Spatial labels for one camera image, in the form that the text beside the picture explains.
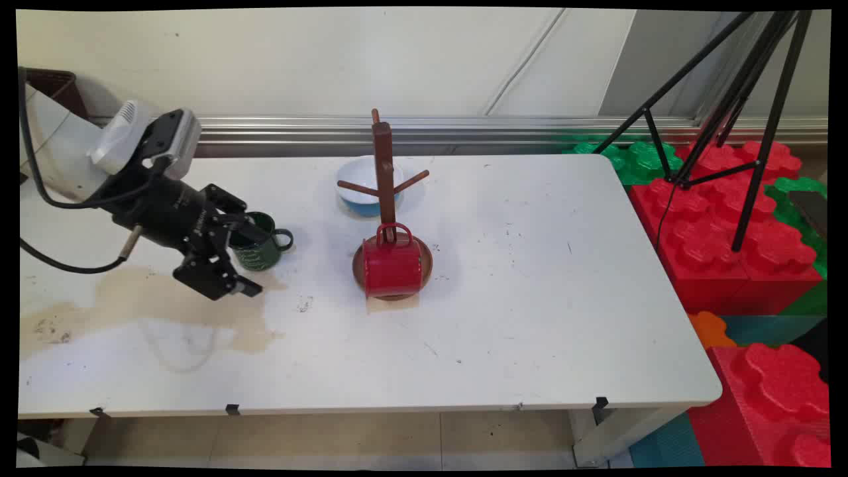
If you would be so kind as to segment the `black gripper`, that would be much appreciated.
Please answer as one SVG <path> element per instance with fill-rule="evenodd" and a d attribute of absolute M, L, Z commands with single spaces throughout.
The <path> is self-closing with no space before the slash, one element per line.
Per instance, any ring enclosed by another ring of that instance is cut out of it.
<path fill-rule="evenodd" d="M 103 209 L 118 226 L 130 231 L 139 226 L 142 237 L 185 254 L 174 278 L 211 301 L 263 292 L 260 284 L 237 274 L 227 257 L 215 256 L 225 252 L 225 229 L 231 232 L 229 242 L 272 238 L 272 230 L 262 226 L 260 217 L 223 188 L 209 184 L 196 190 L 181 180 L 158 176 L 136 198 L 108 203 Z"/>

